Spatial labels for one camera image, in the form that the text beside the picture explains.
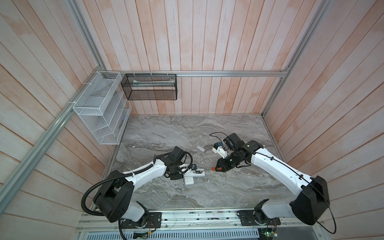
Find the long white remote control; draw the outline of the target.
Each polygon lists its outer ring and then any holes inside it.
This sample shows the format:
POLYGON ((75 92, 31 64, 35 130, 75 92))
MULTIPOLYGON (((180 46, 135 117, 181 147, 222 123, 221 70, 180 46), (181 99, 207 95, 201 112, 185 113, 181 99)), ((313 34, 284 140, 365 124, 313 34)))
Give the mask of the long white remote control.
POLYGON ((188 170, 184 174, 185 178, 202 178, 205 177, 205 170, 204 169, 196 169, 196 170, 188 170))

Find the white battery compartment cover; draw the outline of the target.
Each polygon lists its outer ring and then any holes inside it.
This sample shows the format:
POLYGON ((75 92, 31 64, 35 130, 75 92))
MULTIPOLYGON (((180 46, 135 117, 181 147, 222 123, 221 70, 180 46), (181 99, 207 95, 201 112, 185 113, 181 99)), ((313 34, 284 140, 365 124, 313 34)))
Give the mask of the white battery compartment cover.
POLYGON ((205 151, 205 149, 203 147, 201 147, 201 146, 197 146, 197 149, 199 149, 201 152, 205 151))

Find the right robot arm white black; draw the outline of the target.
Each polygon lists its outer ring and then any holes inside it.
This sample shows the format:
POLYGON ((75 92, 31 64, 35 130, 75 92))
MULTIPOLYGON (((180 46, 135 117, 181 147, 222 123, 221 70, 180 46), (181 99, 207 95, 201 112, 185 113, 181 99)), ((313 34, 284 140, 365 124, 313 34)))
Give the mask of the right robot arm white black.
POLYGON ((254 222, 258 225, 267 225, 276 218, 295 217, 312 226, 330 207, 325 179, 320 176, 313 178, 292 168, 254 140, 245 143, 233 133, 222 142, 215 143, 213 152, 220 155, 213 171, 227 172, 241 168, 242 163, 255 165, 280 181, 293 194, 293 198, 287 200, 264 199, 259 202, 253 211, 254 222))

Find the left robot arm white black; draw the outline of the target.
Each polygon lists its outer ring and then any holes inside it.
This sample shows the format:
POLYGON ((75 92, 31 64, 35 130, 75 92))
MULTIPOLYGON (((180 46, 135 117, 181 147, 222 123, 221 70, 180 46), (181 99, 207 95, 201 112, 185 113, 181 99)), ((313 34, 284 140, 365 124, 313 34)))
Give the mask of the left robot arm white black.
POLYGON ((113 223, 120 219, 139 222, 146 214, 146 209, 139 203, 132 202, 135 190, 159 177, 180 180, 193 168, 193 157, 189 152, 175 147, 170 153, 154 156, 154 159, 133 171, 120 173, 113 171, 107 179, 97 183, 89 192, 98 189, 94 204, 100 212, 95 216, 104 216, 113 223))

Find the short white remote control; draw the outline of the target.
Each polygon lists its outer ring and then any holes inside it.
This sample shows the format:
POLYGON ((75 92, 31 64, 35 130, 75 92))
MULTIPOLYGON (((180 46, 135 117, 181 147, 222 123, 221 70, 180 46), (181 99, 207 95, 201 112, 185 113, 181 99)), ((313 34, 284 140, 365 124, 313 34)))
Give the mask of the short white remote control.
POLYGON ((185 185, 193 185, 194 184, 194 177, 184 177, 185 185))

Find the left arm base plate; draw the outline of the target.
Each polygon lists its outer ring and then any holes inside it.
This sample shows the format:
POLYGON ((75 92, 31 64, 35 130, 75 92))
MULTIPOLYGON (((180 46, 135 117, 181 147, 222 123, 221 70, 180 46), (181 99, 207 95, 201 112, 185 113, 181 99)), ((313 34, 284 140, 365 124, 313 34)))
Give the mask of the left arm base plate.
POLYGON ((138 221, 133 222, 132 220, 121 221, 121 227, 125 229, 133 230, 144 230, 144 229, 159 229, 162 222, 162 213, 161 212, 149 212, 145 213, 144 216, 138 221))

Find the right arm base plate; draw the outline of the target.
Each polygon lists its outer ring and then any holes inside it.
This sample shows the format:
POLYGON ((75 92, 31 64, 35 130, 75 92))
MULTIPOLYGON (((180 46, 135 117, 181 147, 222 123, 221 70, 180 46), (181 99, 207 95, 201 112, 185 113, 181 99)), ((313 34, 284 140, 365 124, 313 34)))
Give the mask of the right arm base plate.
POLYGON ((268 223, 273 226, 281 225, 280 218, 269 219, 264 213, 255 210, 237 211, 242 226, 266 226, 268 223))

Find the horizontal aluminium wall rail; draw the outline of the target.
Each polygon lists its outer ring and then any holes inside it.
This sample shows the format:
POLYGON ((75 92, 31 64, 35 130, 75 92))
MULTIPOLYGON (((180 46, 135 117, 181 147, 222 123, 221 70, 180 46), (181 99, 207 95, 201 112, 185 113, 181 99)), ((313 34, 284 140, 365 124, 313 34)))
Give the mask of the horizontal aluminium wall rail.
POLYGON ((174 74, 178 77, 277 77, 282 78, 287 75, 287 71, 282 70, 251 70, 251 71, 119 71, 120 74, 174 74))

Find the aluminium rail base frame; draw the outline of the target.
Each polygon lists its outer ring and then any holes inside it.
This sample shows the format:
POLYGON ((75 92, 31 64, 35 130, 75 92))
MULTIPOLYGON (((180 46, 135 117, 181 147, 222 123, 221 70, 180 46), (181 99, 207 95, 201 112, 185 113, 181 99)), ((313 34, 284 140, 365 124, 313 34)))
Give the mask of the aluminium rail base frame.
POLYGON ((265 226, 246 224, 240 209, 152 210, 145 228, 104 217, 82 215, 76 240, 329 240, 319 225, 308 226, 296 218, 280 218, 265 226))

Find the left aluminium wall rail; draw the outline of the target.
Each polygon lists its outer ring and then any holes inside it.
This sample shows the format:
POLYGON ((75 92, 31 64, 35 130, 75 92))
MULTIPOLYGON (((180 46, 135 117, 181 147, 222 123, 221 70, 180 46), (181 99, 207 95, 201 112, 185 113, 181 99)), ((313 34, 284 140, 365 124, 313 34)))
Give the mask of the left aluminium wall rail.
POLYGON ((80 89, 66 104, 58 117, 52 122, 48 129, 41 135, 36 144, 28 151, 16 169, 6 179, 1 186, 1 215, 14 200, 22 186, 26 183, 32 172, 47 153, 54 141, 57 139, 61 131, 65 128, 69 120, 74 114, 74 105, 78 102, 80 96, 85 92, 88 85, 92 83, 94 77, 105 68, 102 66, 96 67, 87 80, 82 84, 80 89))

